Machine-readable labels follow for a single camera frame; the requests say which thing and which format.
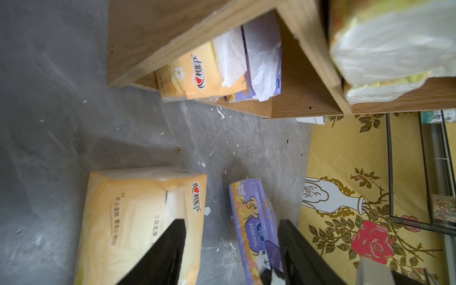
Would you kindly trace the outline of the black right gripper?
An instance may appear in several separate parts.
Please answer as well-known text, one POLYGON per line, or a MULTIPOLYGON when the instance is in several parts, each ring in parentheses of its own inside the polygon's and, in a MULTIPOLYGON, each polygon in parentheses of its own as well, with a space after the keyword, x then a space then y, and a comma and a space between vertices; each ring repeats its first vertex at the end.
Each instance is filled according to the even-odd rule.
POLYGON ((394 279, 395 285, 425 285, 424 283, 412 279, 404 274, 398 273, 396 271, 391 272, 394 279))

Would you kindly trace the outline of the orange cream tissue pack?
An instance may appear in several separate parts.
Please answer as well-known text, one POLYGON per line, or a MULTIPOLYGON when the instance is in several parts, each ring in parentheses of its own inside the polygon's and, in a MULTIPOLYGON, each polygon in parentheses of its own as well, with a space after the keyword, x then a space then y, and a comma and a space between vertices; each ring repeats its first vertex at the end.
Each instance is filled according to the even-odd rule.
POLYGON ((186 238, 178 282, 198 279, 207 176, 178 167, 92 171, 78 247, 76 285, 114 285, 176 219, 186 238))

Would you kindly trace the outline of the white floral tissue pack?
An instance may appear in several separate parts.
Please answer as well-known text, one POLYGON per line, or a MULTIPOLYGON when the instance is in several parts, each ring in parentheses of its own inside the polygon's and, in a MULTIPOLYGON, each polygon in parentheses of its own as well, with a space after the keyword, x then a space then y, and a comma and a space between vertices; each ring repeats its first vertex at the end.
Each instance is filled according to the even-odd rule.
POLYGON ((331 1, 329 35, 351 105, 391 102, 456 74, 454 1, 331 1))

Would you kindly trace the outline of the purple Vinda tissue pack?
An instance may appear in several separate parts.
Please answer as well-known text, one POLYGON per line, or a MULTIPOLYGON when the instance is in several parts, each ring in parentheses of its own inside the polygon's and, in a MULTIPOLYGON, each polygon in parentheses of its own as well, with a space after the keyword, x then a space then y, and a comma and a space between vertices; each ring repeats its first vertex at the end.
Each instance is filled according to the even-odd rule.
POLYGON ((264 270, 282 270, 276 214, 259 179, 229 186, 230 202, 248 285, 260 285, 264 270))

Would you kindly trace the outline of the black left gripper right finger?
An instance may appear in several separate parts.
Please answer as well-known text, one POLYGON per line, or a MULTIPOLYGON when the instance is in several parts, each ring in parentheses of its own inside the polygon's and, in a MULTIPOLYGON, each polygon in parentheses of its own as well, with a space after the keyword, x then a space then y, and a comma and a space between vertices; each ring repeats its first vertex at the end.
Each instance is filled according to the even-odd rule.
POLYGON ((280 221, 278 239, 287 285, 344 284, 291 221, 280 221))

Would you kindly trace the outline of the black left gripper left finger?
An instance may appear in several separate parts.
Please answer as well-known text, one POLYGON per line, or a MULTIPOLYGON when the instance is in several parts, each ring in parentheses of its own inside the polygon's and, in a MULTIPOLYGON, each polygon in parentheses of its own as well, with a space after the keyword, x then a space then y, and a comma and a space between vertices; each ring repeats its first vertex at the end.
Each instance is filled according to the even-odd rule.
POLYGON ((185 221, 174 220, 120 285, 176 285, 186 238, 185 221))

